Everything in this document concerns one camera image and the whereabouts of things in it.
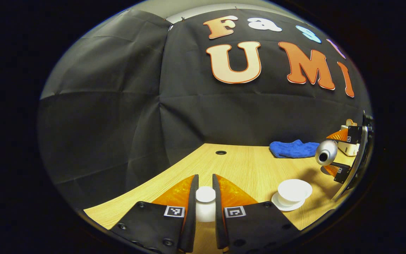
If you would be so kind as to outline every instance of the black fabric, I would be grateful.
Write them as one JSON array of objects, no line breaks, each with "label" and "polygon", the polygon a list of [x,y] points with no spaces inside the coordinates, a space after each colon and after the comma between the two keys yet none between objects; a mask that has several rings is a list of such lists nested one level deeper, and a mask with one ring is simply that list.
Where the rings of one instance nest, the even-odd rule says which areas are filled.
[{"label": "black fabric", "polygon": [[79,39],[53,69],[38,117],[45,168],[63,196],[88,208],[170,166],[159,77],[170,23],[127,10]]},{"label": "black fabric", "polygon": [[[210,40],[205,21],[234,15],[234,33]],[[248,18],[273,21],[283,31],[256,30]],[[307,27],[322,44],[306,38]],[[358,70],[321,31],[258,10],[219,10],[171,23],[127,10],[82,36],[53,69],[40,97],[38,135],[53,182],[75,207],[115,198],[155,177],[203,143],[268,146],[273,141],[320,143],[346,119],[371,114]],[[261,43],[260,76],[226,84],[211,71],[210,46],[229,44],[230,66],[246,68],[237,44]],[[289,61],[279,42],[327,57],[335,90],[288,82]],[[345,94],[344,63],[355,92]]]}]

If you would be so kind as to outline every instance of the white wall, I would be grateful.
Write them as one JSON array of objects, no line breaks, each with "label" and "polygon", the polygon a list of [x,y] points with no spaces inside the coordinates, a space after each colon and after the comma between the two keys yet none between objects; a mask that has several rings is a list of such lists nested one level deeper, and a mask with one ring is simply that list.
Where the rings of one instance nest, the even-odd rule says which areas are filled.
[{"label": "white wall", "polygon": [[303,22],[302,19],[290,11],[264,0],[147,0],[131,8],[147,11],[176,23],[182,20],[181,17],[187,19],[214,10],[234,9],[235,6],[237,8],[269,11]]}]

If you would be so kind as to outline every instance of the blue cloth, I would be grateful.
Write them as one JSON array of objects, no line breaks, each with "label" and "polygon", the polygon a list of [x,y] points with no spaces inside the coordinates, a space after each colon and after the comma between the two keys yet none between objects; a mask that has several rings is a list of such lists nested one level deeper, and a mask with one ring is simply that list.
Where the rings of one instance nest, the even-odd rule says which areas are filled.
[{"label": "blue cloth", "polygon": [[299,139],[293,143],[272,142],[269,146],[277,158],[306,158],[316,155],[319,143],[302,143]]}]

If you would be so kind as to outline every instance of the cup and saucer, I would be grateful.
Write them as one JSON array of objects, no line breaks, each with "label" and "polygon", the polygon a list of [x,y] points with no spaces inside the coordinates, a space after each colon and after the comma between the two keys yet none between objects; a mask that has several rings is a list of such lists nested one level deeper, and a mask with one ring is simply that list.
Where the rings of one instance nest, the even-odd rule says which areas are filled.
[{"label": "cup and saucer", "polygon": [[309,183],[299,179],[285,180],[272,196],[272,203],[281,211],[292,211],[303,206],[311,193],[313,188]]}]

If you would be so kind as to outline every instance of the wooden table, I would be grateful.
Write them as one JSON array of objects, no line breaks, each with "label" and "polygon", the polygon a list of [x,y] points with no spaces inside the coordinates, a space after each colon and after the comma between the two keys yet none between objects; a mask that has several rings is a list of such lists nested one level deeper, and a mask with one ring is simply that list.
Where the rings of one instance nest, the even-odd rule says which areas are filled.
[{"label": "wooden table", "polygon": [[[226,151],[217,155],[216,151]],[[355,157],[338,150],[335,162],[352,165]],[[270,201],[278,185],[288,179],[300,179],[313,187],[313,193],[299,209],[283,214],[299,230],[319,219],[325,212],[338,206],[331,198],[341,184],[331,175],[321,172],[314,157],[278,159],[268,146],[231,146],[203,144],[187,157],[143,185],[84,212],[103,227],[110,229],[137,201],[152,202],[179,181],[199,175],[199,185],[212,187],[212,175],[217,174],[239,186],[258,202]],[[216,248],[215,222],[197,222],[194,251],[196,254],[221,253]]]}]

